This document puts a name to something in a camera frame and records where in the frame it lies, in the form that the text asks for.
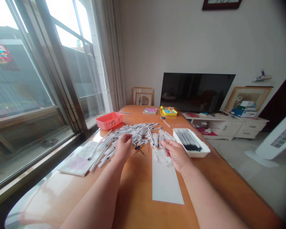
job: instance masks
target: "white cabinet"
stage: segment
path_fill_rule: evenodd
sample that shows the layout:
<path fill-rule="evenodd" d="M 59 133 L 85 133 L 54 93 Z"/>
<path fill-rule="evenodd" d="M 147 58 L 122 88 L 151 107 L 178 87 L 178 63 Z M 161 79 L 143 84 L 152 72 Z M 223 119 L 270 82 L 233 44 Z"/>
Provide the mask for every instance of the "white cabinet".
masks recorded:
<path fill-rule="evenodd" d="M 241 121 L 208 121 L 210 123 L 216 122 L 218 128 L 211 128 L 211 130 L 218 136 L 235 136 L 242 125 Z"/>
<path fill-rule="evenodd" d="M 204 135 L 206 139 L 228 139 L 234 137 L 255 138 L 255 136 L 266 126 L 268 120 L 262 118 L 233 118 L 222 114 L 200 116 L 193 118 L 187 116 L 187 112 L 182 113 L 186 119 L 190 119 L 192 124 L 200 125 L 202 121 L 208 123 L 208 127 L 217 135 Z"/>

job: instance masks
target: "pink plastic box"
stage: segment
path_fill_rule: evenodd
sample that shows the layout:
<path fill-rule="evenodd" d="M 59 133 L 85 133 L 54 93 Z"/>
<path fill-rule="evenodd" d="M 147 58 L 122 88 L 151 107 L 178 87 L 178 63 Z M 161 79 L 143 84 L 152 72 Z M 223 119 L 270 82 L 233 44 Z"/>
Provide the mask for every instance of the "pink plastic box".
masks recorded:
<path fill-rule="evenodd" d="M 119 112 L 112 112 L 96 119 L 98 127 L 103 130 L 109 130 L 121 122 L 123 122 L 123 114 Z"/>

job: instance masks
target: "white paper strip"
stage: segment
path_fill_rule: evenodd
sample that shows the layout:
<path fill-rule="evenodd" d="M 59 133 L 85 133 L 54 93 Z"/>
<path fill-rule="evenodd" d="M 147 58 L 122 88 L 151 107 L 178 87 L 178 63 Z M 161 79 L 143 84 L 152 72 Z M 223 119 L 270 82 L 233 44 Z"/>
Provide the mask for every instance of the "white paper strip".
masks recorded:
<path fill-rule="evenodd" d="M 172 159 L 162 149 L 153 149 L 153 200 L 184 205 Z"/>

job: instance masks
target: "pile of pens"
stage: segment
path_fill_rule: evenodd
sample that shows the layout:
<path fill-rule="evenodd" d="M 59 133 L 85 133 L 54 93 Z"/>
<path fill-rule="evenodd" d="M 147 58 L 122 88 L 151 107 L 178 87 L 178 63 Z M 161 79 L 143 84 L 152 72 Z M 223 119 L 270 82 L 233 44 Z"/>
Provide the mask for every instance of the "pile of pens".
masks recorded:
<path fill-rule="evenodd" d="M 202 150 L 201 146 L 188 129 L 175 129 L 174 131 L 186 150 L 198 152 Z"/>
<path fill-rule="evenodd" d="M 163 140 L 175 141 L 175 138 L 172 137 L 168 132 L 163 131 L 162 127 L 155 128 L 157 125 L 159 125 L 159 123 L 139 123 L 136 125 L 122 126 L 121 128 L 116 129 L 115 131 L 111 129 L 105 135 L 105 137 L 103 137 L 99 141 L 99 143 L 91 153 L 90 157 L 88 158 L 88 160 L 90 160 L 97 150 L 101 151 L 100 155 L 92 164 L 89 171 L 90 172 L 93 171 L 97 165 L 98 167 L 102 167 L 105 164 L 105 162 L 115 154 L 115 145 L 119 137 L 121 137 L 123 134 L 132 134 L 133 147 L 135 148 L 134 153 L 140 150 L 144 156 L 146 156 L 146 154 L 141 150 L 141 147 L 144 144 L 146 144 L 148 152 L 148 145 L 149 145 L 148 142 L 150 142 L 153 148 L 158 148 L 158 147 L 162 148 L 162 146 L 160 145 L 160 141 Z"/>

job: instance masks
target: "table surface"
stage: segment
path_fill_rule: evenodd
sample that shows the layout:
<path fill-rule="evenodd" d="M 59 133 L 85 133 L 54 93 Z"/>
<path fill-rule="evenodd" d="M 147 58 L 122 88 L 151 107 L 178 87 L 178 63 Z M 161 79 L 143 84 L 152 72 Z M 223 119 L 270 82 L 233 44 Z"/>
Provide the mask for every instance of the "table surface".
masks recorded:
<path fill-rule="evenodd" d="M 189 128 L 211 149 L 205 158 L 192 158 L 223 199 L 250 226 L 250 228 L 283 228 L 282 220 L 264 203 L 248 184 L 226 163 L 216 150 L 194 129 L 179 112 L 167 117 L 169 128 L 156 115 L 143 114 L 145 106 L 127 105 L 121 111 L 124 124 L 160 122 L 163 130 L 173 135 L 173 128 Z M 199 228 L 197 217 L 182 176 L 177 173 L 184 205 L 152 200 L 152 149 L 144 157 L 131 154 L 126 162 L 116 204 L 112 228 Z M 97 168 L 85 177 L 51 173 L 28 191 L 13 207 L 5 221 L 7 229 L 37 226 L 59 228 L 77 203 L 90 189 L 102 170 Z"/>

